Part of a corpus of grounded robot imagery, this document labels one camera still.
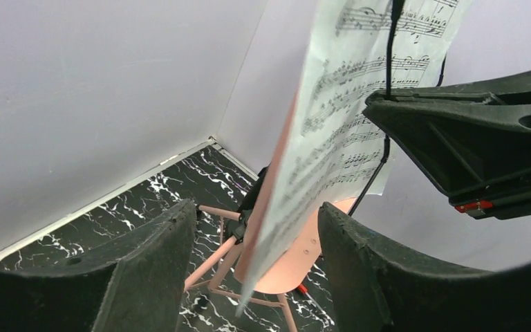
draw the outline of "red latch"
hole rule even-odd
[[[306,293],[308,293],[308,289],[306,289],[303,284],[298,285],[298,287],[296,287],[296,290],[302,295],[306,295]]]
[[[455,207],[455,210],[466,213],[467,211],[483,210],[492,208],[494,205],[489,201],[477,201],[473,203],[463,204]]]

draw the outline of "white wall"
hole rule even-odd
[[[317,2],[268,1],[218,129],[219,143],[254,172],[272,159],[298,88]]]
[[[266,2],[0,1],[0,249],[215,134]]]
[[[313,10],[313,1],[270,0],[235,86],[218,137],[253,170],[271,158],[299,79]],[[449,50],[444,83],[530,69],[531,0],[474,0]],[[531,260],[531,217],[475,221],[457,213],[401,151],[384,195],[366,197],[355,218],[458,264],[498,270]]]

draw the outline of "black cable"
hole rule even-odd
[[[438,76],[438,83],[436,86],[440,86],[443,83],[443,79],[445,78],[445,62],[447,61],[447,56],[445,55],[445,58],[442,60],[442,64],[440,65],[440,75]]]
[[[388,35],[388,47],[386,50],[386,99],[391,99],[391,83],[392,83],[392,48],[393,48],[393,40],[395,37],[395,30],[398,27],[398,20],[400,19],[400,16],[402,15],[402,10],[404,9],[404,0],[393,0],[392,2],[392,13],[391,13],[391,25],[390,25],[390,32]],[[353,213],[355,213],[355,210],[363,200],[363,197],[367,194],[369,191],[369,188],[373,184],[373,181],[375,181],[375,178],[378,177],[378,174],[384,167],[384,165],[388,162],[388,158],[390,156],[390,137],[388,134],[384,137],[384,153],[382,155],[382,159],[380,160],[380,164],[377,168],[373,171],[373,174],[371,174],[371,177],[365,184],[365,187],[361,191],[361,194],[357,197],[353,205],[351,206],[351,209],[349,209],[349,216],[353,216]]]

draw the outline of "paper sheet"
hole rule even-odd
[[[407,0],[393,44],[392,87],[435,86],[471,0]],[[255,284],[324,201],[357,196],[378,166],[384,134],[362,115],[385,89],[391,0],[322,0],[295,116],[245,277],[238,314]],[[389,168],[374,183],[381,194]]]

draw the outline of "marble tile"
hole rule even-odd
[[[206,147],[11,254],[0,261],[0,268],[16,270],[55,265],[60,259],[99,246],[143,225],[181,199],[235,210],[253,182],[213,146]],[[203,213],[198,221],[190,272],[218,248],[218,241],[218,217]],[[214,272],[213,269],[205,278]],[[322,259],[313,266],[304,284],[326,313],[318,313],[301,295],[290,294],[288,301],[299,331],[336,331]],[[229,274],[223,281],[223,288],[239,292],[241,285]],[[275,296],[256,297],[275,300]],[[190,290],[182,300],[178,331],[288,330],[280,308],[250,304],[244,315],[235,318],[236,305],[233,299],[209,294],[206,287]]]

